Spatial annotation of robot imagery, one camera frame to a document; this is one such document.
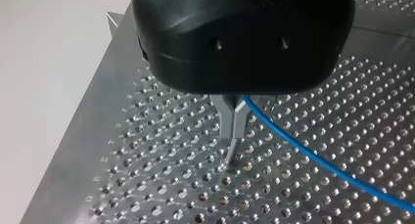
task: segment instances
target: black plastic housing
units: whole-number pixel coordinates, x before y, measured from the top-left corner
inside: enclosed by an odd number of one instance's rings
[[[296,93],[333,71],[354,0],[132,0],[155,77],[184,92]]]

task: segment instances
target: screw hole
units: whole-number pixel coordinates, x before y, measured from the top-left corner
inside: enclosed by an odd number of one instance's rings
[[[205,216],[203,214],[198,214],[195,216],[196,223],[203,223],[205,221]]]
[[[283,215],[283,217],[290,217],[291,216],[291,211],[287,208],[281,210],[281,215]]]
[[[207,199],[208,199],[208,194],[207,193],[201,193],[199,195],[199,201],[205,202]]]

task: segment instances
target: metal surface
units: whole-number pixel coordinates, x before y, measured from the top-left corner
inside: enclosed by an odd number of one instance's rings
[[[107,12],[108,24],[110,25],[111,36],[115,35],[116,29],[119,27],[119,24],[122,21],[122,14],[117,14],[114,12]]]
[[[382,11],[358,13],[360,23]],[[354,29],[318,88],[259,105],[340,168],[414,201],[415,41],[401,35],[413,20],[393,20],[406,22]],[[321,169],[254,116],[233,169],[224,169],[228,144],[216,140],[209,97],[158,83],[134,37],[127,11],[22,224],[415,222]]]

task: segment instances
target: blue wire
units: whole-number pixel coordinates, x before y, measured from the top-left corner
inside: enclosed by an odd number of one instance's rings
[[[278,136],[280,136],[283,140],[289,142],[292,146],[299,149],[300,152],[302,152],[304,155],[310,157],[312,160],[320,164],[322,167],[326,168],[332,173],[335,173],[338,177],[346,180],[349,184],[353,185],[355,188],[367,192],[368,194],[379,198],[380,200],[387,202],[393,206],[399,207],[401,209],[407,210],[411,212],[412,214],[415,214],[415,207],[412,205],[411,202],[405,202],[402,201],[396,197],[390,196],[388,194],[385,194],[381,191],[379,191],[377,188],[357,179],[351,177],[348,173],[341,171],[338,169],[335,165],[324,159],[323,157],[319,156],[318,154],[315,154],[312,150],[309,148],[306,148],[302,143],[297,141],[295,138],[291,137],[288,133],[286,133],[283,129],[278,127],[276,124],[274,124],[268,116],[265,115],[264,112],[262,112],[256,104],[250,99],[249,96],[244,95],[243,96],[244,101],[247,103],[248,107],[253,111],[254,114],[256,114],[257,117],[261,121],[263,121],[269,128],[274,131]]]

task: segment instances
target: hole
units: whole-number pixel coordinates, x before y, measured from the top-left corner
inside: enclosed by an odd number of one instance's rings
[[[208,194],[207,193],[201,193],[199,195],[199,201],[205,202],[207,199],[208,199]]]
[[[279,37],[275,40],[275,46],[282,51],[288,50],[290,41],[284,37]]]
[[[209,41],[209,46],[214,50],[214,51],[221,51],[223,49],[223,44],[220,41],[220,39],[218,37],[213,37],[210,41]]]
[[[271,192],[271,186],[270,186],[269,184],[267,184],[267,185],[265,185],[265,186],[262,186],[262,191],[263,191],[265,194],[270,193],[270,192]]]
[[[242,183],[242,190],[246,191],[251,187],[251,182],[250,181],[245,181]]]
[[[179,191],[179,198],[184,199],[187,196],[187,190],[183,189]]]
[[[140,209],[140,205],[138,202],[135,202],[134,204],[131,205],[132,212],[137,212],[139,209]]]
[[[137,184],[138,191],[143,191],[144,189],[146,189],[146,187],[146,182],[140,182]]]
[[[269,212],[270,208],[268,204],[262,205],[260,207],[260,212],[263,214],[267,214]]]
[[[253,169],[253,164],[251,162],[248,162],[244,165],[243,169],[247,172],[251,171],[251,169]]]
[[[283,217],[290,217],[291,211],[288,208],[284,208],[281,210],[281,215],[283,215]]]
[[[229,199],[227,197],[223,197],[219,199],[219,204],[222,206],[226,206],[229,203]]]
[[[285,198],[287,198],[287,197],[289,197],[289,196],[291,195],[291,190],[290,190],[289,188],[284,189],[284,190],[281,192],[281,194],[282,194]]]
[[[190,176],[192,176],[192,171],[190,169],[183,172],[184,178],[190,178]]]
[[[183,217],[183,211],[181,209],[173,213],[174,220],[180,220],[182,217]]]
[[[239,202],[239,208],[242,210],[247,210],[250,207],[250,203],[248,201]]]
[[[222,184],[225,186],[228,186],[229,184],[231,184],[231,178],[230,177],[225,177],[222,179]]]
[[[205,221],[205,216],[203,214],[198,214],[195,216],[196,223],[203,223]]]
[[[192,209],[194,207],[195,207],[195,203],[194,202],[187,203],[187,208]]]
[[[216,220],[216,224],[226,224],[226,219],[224,217],[220,217]]]
[[[159,186],[157,188],[160,195],[163,195],[165,192],[167,192],[167,187],[165,185]]]
[[[97,216],[100,216],[102,213],[103,213],[103,209],[101,209],[101,208],[97,208],[94,211],[94,214],[97,215]]]
[[[153,216],[159,216],[162,213],[160,206],[155,206],[152,209]]]
[[[118,205],[118,199],[114,198],[109,201],[110,207],[116,207]]]

